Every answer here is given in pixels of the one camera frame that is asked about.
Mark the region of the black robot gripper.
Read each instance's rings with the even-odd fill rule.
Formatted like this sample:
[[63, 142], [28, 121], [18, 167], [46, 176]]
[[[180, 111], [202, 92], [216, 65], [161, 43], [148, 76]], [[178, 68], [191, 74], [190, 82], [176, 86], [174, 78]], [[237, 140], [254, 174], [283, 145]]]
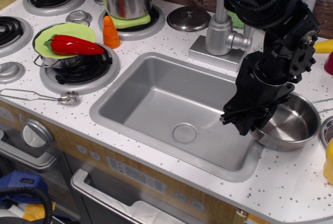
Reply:
[[277, 104], [282, 103], [294, 90], [288, 78], [273, 80], [259, 67], [263, 52], [247, 55], [241, 64], [236, 79], [236, 94], [228, 101], [220, 121], [226, 125], [233, 123], [240, 135], [262, 129], [272, 118]]

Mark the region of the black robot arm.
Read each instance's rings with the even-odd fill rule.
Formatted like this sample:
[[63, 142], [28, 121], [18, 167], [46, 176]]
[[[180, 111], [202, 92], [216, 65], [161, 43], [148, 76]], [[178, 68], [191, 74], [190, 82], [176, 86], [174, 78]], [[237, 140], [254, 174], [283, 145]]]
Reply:
[[263, 51], [248, 54], [236, 79], [236, 94], [224, 105], [221, 122], [241, 135], [263, 128], [277, 106], [315, 63], [319, 22], [302, 0], [226, 0], [247, 26], [265, 32]]

